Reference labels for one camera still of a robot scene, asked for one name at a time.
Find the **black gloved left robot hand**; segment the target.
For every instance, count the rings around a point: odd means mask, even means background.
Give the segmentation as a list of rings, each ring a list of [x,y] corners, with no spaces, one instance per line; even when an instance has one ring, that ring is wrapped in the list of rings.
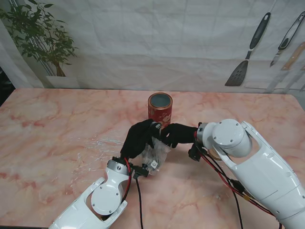
[[[154,148],[152,138],[160,138],[161,126],[160,123],[155,122],[152,119],[147,119],[131,126],[120,151],[121,158],[136,158],[142,153],[146,145]]]

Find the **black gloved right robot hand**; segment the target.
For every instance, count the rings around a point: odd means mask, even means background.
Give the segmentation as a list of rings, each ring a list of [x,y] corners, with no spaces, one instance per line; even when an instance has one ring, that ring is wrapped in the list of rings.
[[[178,144],[193,143],[197,129],[197,127],[173,123],[161,131],[160,138],[165,145],[176,148]]]

